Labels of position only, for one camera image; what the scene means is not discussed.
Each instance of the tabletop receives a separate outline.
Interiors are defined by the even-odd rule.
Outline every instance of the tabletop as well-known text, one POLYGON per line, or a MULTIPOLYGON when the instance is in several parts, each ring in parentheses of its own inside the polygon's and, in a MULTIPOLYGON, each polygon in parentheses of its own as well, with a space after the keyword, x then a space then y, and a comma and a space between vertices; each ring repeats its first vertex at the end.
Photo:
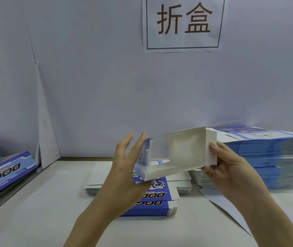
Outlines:
MULTIPOLYGON (((0 207, 0 246, 62 246, 93 197, 83 186, 97 161, 56 161, 0 207)), ((193 190, 173 217, 125 217, 110 224, 98 246, 257 246, 223 210, 193 190)), ((285 200, 284 194, 276 194, 285 200)))

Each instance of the black border line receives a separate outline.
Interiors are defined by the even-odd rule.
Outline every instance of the black border line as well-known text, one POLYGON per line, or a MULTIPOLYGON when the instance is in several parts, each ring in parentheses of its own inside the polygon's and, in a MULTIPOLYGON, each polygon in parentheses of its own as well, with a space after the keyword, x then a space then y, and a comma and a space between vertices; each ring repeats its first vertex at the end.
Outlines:
MULTIPOLYGON (((148 0, 145 0, 145 4, 146 4, 146 12, 147 12, 147 50, 148 49, 150 49, 150 50, 152 50, 152 49, 184 49, 184 48, 149 48, 149 43, 148 43, 148 0)), ((225 5, 225 0, 223 0, 223 9, 222 9, 222 18, 221 18, 221 26, 220 26, 220 28, 219 28, 219 35, 218 35, 218 42, 217 42, 217 47, 185 47, 185 48, 218 48, 218 46, 219 46, 219 39, 220 39, 220 37, 221 37, 221 31, 222 31, 222 23, 223 23, 223 14, 224 14, 224 5, 225 5)))

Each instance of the packaging box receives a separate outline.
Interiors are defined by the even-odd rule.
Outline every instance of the packaging box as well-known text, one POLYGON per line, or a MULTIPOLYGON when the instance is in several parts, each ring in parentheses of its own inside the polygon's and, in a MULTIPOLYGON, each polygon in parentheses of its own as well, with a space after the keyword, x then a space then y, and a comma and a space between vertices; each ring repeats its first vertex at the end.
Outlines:
POLYGON ((29 151, 0 159, 0 190, 36 169, 38 165, 29 151))

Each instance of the triangular white support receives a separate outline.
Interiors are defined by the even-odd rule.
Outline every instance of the triangular white support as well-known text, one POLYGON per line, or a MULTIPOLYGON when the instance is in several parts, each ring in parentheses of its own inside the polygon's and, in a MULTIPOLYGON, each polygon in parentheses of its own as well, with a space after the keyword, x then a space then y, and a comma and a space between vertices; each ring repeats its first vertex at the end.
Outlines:
POLYGON ((37 148, 36 161, 39 161, 38 149, 42 168, 46 168, 61 156, 57 147, 56 138, 53 130, 50 112, 48 111, 44 88, 40 78, 39 67, 36 64, 37 87, 38 87, 38 125, 39 125, 39 147, 37 148))

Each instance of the sign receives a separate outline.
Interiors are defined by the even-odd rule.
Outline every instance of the sign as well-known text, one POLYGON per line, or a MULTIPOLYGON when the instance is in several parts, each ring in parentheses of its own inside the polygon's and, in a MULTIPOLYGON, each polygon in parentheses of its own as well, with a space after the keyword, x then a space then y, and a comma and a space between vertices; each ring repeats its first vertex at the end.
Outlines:
POLYGON ((146 52, 216 51, 228 0, 143 0, 146 52))

